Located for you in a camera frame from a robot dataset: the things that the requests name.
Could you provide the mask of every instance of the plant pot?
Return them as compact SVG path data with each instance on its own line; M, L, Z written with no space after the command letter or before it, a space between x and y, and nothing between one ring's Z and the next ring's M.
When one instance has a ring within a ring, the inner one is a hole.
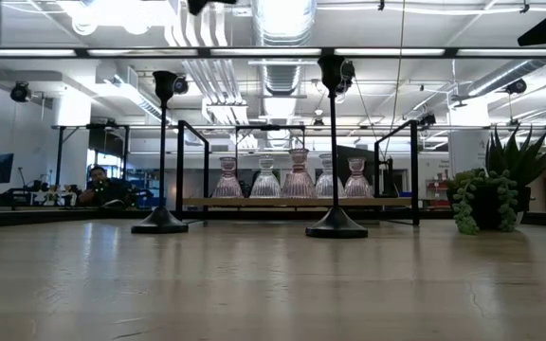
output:
M531 189L526 187L518 189L518 192L518 206L514 210L518 216L522 216L519 213L529 209ZM454 194L456 194L456 189L449 189L446 192L447 199L451 204L458 204L459 200L454 199ZM501 205L499 203L497 187L478 187L473 194L475 195L475 199L470 200L469 204L473 208L471 216L475 220L475 223L481 230L499 229L501 214L498 212L498 209Z

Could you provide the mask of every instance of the table surface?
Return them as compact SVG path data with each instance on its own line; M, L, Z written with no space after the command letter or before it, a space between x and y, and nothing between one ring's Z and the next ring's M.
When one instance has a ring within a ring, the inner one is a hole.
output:
M546 341L546 227L131 224L0 227L0 340Z

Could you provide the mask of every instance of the potted plant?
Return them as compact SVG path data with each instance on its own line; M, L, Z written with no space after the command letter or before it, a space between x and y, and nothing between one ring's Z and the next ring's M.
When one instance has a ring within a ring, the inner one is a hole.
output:
M458 173L448 181L448 200L462 233L477 234L480 229L513 231L520 213L528 209L527 185L546 169L546 152L539 153L546 132L531 145L531 128L519 148L517 130L503 147L495 129L486 149L485 170Z
M499 132L494 129L490 136L490 142L486 149L485 167L491 172L498 174L509 171L509 178L516 182L518 191L517 213L527 212L530 208L531 189L528 187L546 170L546 152L541 153L540 149L545 141L546 132L534 144L530 144L532 137L532 126L526 140L518 147L516 132L519 125L513 131L507 144L503 147Z

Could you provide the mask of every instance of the black candle holder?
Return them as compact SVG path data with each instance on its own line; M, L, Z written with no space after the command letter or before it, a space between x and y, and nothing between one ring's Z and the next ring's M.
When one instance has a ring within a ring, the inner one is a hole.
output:
M337 162L337 108L335 98L337 87L343 81L342 66L345 58L336 55L327 55L319 58L318 65L321 68L321 83L328 88L330 99L330 125L332 132L332 183L334 205L319 222L307 227L305 234L315 238L365 238L368 230L354 222L340 207L338 201L338 162Z
M166 168L166 110L168 100L174 95L174 83L178 80L172 72L155 71L155 94L161 101L161 145L159 150L159 206L142 222L132 226L132 233L159 234L189 231L189 226L178 219L165 207L164 175Z

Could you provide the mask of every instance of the string of pearls plant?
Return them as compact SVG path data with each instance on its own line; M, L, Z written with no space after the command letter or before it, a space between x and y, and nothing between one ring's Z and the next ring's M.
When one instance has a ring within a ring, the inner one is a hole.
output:
M516 227L516 212L514 208L518 205L518 192L512 188L517 185L516 181L509 179L509 170L505 170L501 175L495 171L490 171L490 176L486 176L484 171L475 171L466 173L466 178L461 180L457 193L454 194L454 200L459 201L454 204L454 220L459 228L459 232L467 235L476 235L480 231L475 219L471 216L473 208L469 202L475 200L478 187L496 186L500 206L498 208L501 221L498 228L503 232L512 232Z

